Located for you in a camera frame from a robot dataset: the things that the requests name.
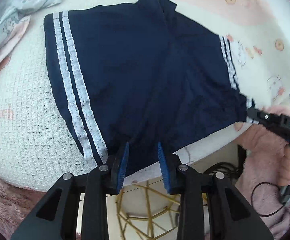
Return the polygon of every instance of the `white stripe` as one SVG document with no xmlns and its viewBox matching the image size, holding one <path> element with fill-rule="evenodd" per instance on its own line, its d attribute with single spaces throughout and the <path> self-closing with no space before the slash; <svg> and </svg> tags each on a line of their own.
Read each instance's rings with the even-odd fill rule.
<svg viewBox="0 0 290 240">
<path fill-rule="evenodd" d="M 246 110 L 252 107 L 252 99 L 251 98 L 246 98 Z M 250 117 L 246 117 L 246 122 L 253 123 L 253 119 Z"/>
<path fill-rule="evenodd" d="M 108 158 L 107 147 L 102 137 L 101 131 L 96 123 L 94 113 L 91 109 L 91 102 L 89 100 L 87 89 L 84 83 L 83 75 L 77 58 L 77 52 L 75 49 L 72 31 L 70 29 L 68 11 L 63 11 L 63 26 L 67 41 L 69 59 L 72 64 L 72 72 L 74 74 L 76 88 L 79 100 L 81 101 L 82 104 L 82 110 L 85 116 L 87 127 L 93 137 L 96 150 L 99 156 L 101 157 L 102 162 L 105 163 Z"/>
<path fill-rule="evenodd" d="M 227 59 L 228 59 L 228 62 L 230 64 L 231 71 L 232 71 L 232 73 L 234 75 L 234 80 L 235 80 L 236 84 L 238 84 L 238 82 L 237 82 L 237 75 L 236 75 L 236 72 L 235 72 L 235 67 L 234 67 L 233 62 L 232 62 L 231 51 L 230 51 L 230 44 L 228 42 L 228 39 L 224 38 L 224 40 L 225 40 L 225 45 L 226 45 Z"/>
<path fill-rule="evenodd" d="M 84 129 L 83 121 L 79 115 L 78 107 L 73 93 L 72 82 L 70 79 L 70 73 L 66 62 L 66 56 L 64 51 L 64 43 L 62 31 L 60 28 L 58 13 L 53 14 L 54 17 L 54 30 L 56 37 L 57 54 L 59 61 L 59 68 L 62 74 L 65 93 L 68 101 L 68 110 L 72 116 L 72 124 L 74 126 L 77 138 L 83 148 L 85 160 L 91 165 L 92 168 L 97 167 L 97 163 L 93 157 L 92 147 L 88 140 L 87 133 Z"/>
<path fill-rule="evenodd" d="M 219 35 L 220 41 L 221 41 L 221 49 L 222 49 L 222 54 L 223 54 L 223 58 L 224 61 L 227 65 L 227 71 L 228 71 L 228 79 L 230 81 L 231 84 L 231 88 L 237 90 L 237 86 L 236 83 L 234 81 L 233 76 L 235 75 L 235 71 L 233 68 L 231 68 L 231 65 L 229 64 L 227 57 L 226 57 L 226 52 L 225 52 L 225 45 L 224 45 L 224 41 L 223 41 L 223 36 Z"/>
</svg>

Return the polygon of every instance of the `hand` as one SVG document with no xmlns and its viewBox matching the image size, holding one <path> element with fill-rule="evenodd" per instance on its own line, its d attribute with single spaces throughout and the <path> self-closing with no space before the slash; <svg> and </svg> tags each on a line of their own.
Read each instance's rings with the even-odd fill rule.
<svg viewBox="0 0 290 240">
<path fill-rule="evenodd" d="M 281 160 L 279 171 L 277 184 L 280 187 L 290 185 L 290 147 L 288 145 L 284 149 L 284 157 Z"/>
</svg>

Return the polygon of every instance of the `metal screw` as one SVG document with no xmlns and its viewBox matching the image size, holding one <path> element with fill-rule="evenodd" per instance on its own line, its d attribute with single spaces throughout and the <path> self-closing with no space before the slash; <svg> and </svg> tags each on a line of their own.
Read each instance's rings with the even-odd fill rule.
<svg viewBox="0 0 290 240">
<path fill-rule="evenodd" d="M 187 166 L 186 164 L 180 164 L 180 165 L 178 166 L 178 169 L 179 169 L 180 171 L 187 171 L 187 170 L 188 170 L 188 166 Z"/>
<path fill-rule="evenodd" d="M 65 173 L 64 175 L 63 175 L 63 179 L 64 180 L 69 180 L 69 179 L 71 179 L 72 178 L 72 174 L 70 174 L 70 173 Z"/>
<path fill-rule="evenodd" d="M 223 172 L 217 172 L 215 173 L 215 177 L 217 177 L 218 179 L 224 179 L 225 175 Z"/>
<path fill-rule="evenodd" d="M 100 166 L 100 171 L 107 171 L 108 170 L 108 166 L 107 165 L 101 165 Z"/>
</svg>

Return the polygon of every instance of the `pink fluffy blanket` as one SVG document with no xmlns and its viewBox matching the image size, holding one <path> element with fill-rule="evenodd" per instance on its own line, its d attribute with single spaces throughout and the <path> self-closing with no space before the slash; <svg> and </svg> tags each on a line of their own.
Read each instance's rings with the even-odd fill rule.
<svg viewBox="0 0 290 240">
<path fill-rule="evenodd" d="M 0 233 L 7 240 L 44 194 L 11 186 L 0 179 Z"/>
<path fill-rule="evenodd" d="M 285 106 L 272 106 L 267 109 L 267 112 L 290 116 L 290 110 Z M 245 160 L 244 171 L 235 185 L 251 203 L 251 193 L 258 183 L 266 181 L 277 184 L 280 161 L 284 156 L 287 142 L 264 126 L 255 124 L 241 134 L 235 142 L 251 151 Z M 262 185 L 255 190 L 253 200 L 254 208 L 261 214 L 271 214 L 282 206 L 278 200 L 277 188 L 269 185 Z M 274 239 L 280 239 L 290 227 L 290 205 L 282 208 L 275 215 L 262 217 L 262 220 L 270 229 Z"/>
</svg>

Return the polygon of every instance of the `blue gripper pad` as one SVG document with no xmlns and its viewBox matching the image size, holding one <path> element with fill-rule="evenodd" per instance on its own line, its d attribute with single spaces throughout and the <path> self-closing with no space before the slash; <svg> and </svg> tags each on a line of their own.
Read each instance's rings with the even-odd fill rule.
<svg viewBox="0 0 290 240">
<path fill-rule="evenodd" d="M 121 165 L 117 174 L 117 192 L 120 192 L 120 190 L 123 187 L 124 178 L 125 178 L 125 172 L 128 162 L 128 156 L 129 156 L 129 143 L 127 142 L 125 145 L 123 157 L 121 160 Z"/>
<path fill-rule="evenodd" d="M 158 144 L 157 144 L 157 155 L 158 155 L 159 166 L 161 167 L 164 188 L 166 189 L 167 193 L 169 194 L 170 190 L 171 190 L 171 182 L 170 182 L 167 163 L 166 163 L 166 159 L 165 159 L 165 155 L 164 155 L 164 151 L 163 151 L 161 142 L 158 142 Z"/>
</svg>

